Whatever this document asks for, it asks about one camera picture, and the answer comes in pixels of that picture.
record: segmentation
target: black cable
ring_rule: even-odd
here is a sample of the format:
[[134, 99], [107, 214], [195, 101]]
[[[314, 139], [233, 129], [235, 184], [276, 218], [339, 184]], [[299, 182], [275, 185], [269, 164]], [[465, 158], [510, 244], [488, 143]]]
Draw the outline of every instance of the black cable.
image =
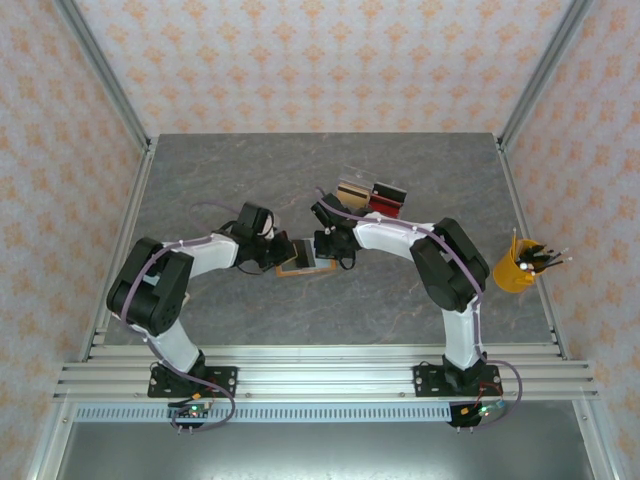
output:
[[343, 258], [339, 258], [338, 259], [338, 263], [340, 264], [340, 266], [344, 269], [344, 270], [351, 270], [353, 267], [356, 266], [356, 252], [353, 252], [353, 255], [351, 256], [351, 265], [349, 267], [346, 267], [344, 265], [344, 257]]
[[225, 223], [223, 226], [221, 226], [217, 231], [218, 232], [225, 232], [225, 231], [227, 231], [229, 229], [229, 227], [232, 227], [236, 223], [238, 223], [237, 220], [229, 220], [227, 223]]
[[179, 402], [171, 402], [167, 406], [169, 408], [182, 408], [186, 406], [188, 403], [190, 403], [191, 401], [193, 401], [193, 398], [189, 397], [184, 400], [180, 400]]
[[236, 268], [237, 268], [238, 270], [240, 270], [242, 273], [246, 273], [247, 275], [255, 275], [255, 276], [259, 277], [260, 275], [263, 275], [263, 274], [264, 274], [264, 272], [262, 272], [262, 273], [247, 272], [247, 271], [246, 271], [246, 270], [244, 270], [240, 265], [236, 265]]

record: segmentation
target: metal base plate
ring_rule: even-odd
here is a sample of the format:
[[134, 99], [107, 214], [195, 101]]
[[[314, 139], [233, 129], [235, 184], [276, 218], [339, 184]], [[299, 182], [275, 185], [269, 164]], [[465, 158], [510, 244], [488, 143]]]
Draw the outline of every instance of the metal base plate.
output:
[[501, 396], [503, 394], [502, 380], [500, 372], [495, 365], [483, 365], [478, 377], [478, 382], [474, 382], [462, 391], [455, 391], [445, 379], [445, 370], [441, 365], [430, 365], [428, 363], [413, 367], [413, 387], [416, 397], [473, 397], [480, 395], [480, 387], [483, 397]]
[[[237, 367], [207, 366], [205, 379], [225, 388], [235, 398], [238, 384]], [[195, 386], [193, 382], [183, 380], [160, 365], [151, 369], [151, 380], [149, 380], [149, 390], [147, 391], [149, 398], [186, 398], [196, 392], [204, 398], [222, 396], [222, 394], [213, 392], [204, 386]]]

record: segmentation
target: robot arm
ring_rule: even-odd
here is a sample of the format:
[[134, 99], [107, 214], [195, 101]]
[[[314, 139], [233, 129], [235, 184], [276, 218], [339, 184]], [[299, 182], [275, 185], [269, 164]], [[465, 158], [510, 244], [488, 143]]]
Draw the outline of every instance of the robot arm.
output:
[[[440, 245], [420, 231], [427, 230], [444, 239], [484, 291], [489, 266], [460, 225], [450, 218], [437, 224], [393, 220], [383, 222], [383, 215], [366, 210], [350, 215], [349, 210], [333, 194], [324, 196], [311, 210], [325, 227], [324, 231], [315, 233], [314, 244], [318, 256], [339, 261], [351, 258], [355, 261], [356, 251], [374, 249], [415, 263], [427, 293], [442, 309], [446, 333], [443, 356], [446, 382], [459, 394], [475, 391], [484, 365], [478, 355], [482, 351], [482, 344], [479, 333], [476, 339], [474, 325], [476, 291]], [[338, 212], [347, 214], [347, 218], [338, 215]]]
[[[116, 316], [122, 314], [131, 287], [149, 259], [168, 245], [150, 238], [134, 245], [107, 296], [107, 307]], [[123, 320], [143, 336], [163, 364], [172, 367], [156, 367], [160, 369], [158, 374], [171, 377], [168, 383], [181, 380], [175, 378], [172, 370], [205, 378], [204, 355], [191, 342], [178, 318], [189, 280], [248, 260], [255, 260], [261, 269], [267, 270], [293, 255], [286, 232], [277, 231], [273, 213], [246, 203], [236, 221], [208, 237], [181, 241], [162, 255], [143, 277]]]

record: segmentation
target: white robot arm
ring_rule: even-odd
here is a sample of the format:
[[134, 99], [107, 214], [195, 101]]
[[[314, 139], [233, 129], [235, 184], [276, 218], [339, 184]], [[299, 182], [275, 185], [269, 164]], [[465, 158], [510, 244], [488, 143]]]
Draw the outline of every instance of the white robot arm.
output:
[[[378, 212], [373, 212], [365, 215], [364, 218], [370, 220], [384, 217]], [[433, 231], [434, 226], [433, 223], [404, 223], [429, 231]], [[369, 222], [358, 222], [353, 233], [360, 247], [365, 250], [381, 250], [411, 261], [413, 261], [411, 247], [416, 241], [426, 237], [426, 234], [417, 229], [409, 230], [399, 225]], [[475, 297], [467, 303], [462, 312], [442, 309], [446, 335], [444, 356], [461, 370], [472, 367], [479, 360], [474, 340], [472, 311], [474, 300]], [[479, 343], [479, 347], [482, 351], [482, 343]]]
[[[205, 375], [204, 355], [178, 318], [189, 280], [248, 260], [267, 270], [292, 258], [295, 250], [286, 232], [278, 232], [275, 223], [271, 211], [245, 203], [237, 220], [206, 237], [176, 244], [145, 237], [134, 245], [107, 295], [107, 307], [115, 316], [125, 317], [125, 325], [142, 335], [161, 359], [156, 368], [163, 375]], [[155, 262], [151, 260], [154, 256], [158, 256]]]

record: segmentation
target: black mounting base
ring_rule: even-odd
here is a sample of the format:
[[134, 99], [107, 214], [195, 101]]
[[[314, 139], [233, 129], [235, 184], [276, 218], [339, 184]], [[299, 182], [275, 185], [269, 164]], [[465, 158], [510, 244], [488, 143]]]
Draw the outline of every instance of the black mounting base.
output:
[[445, 365], [421, 363], [413, 367], [413, 387], [416, 397], [478, 397], [480, 387], [483, 397], [501, 396], [502, 381], [495, 365], [478, 360], [464, 372]]
[[[232, 397], [236, 396], [236, 386], [238, 385], [237, 367], [204, 367], [205, 373], [200, 376], [203, 380], [210, 381], [226, 389]], [[151, 379], [149, 380], [149, 398], [187, 398], [199, 393], [203, 398], [220, 397], [221, 393], [211, 391], [211, 389], [191, 382], [176, 375], [168, 368], [156, 364], [151, 369]]]
[[451, 421], [447, 423], [452, 427], [477, 427], [482, 421], [482, 416], [480, 416], [482, 402], [478, 402], [477, 405], [475, 405], [473, 402], [467, 403], [466, 405], [451, 405], [450, 408]]

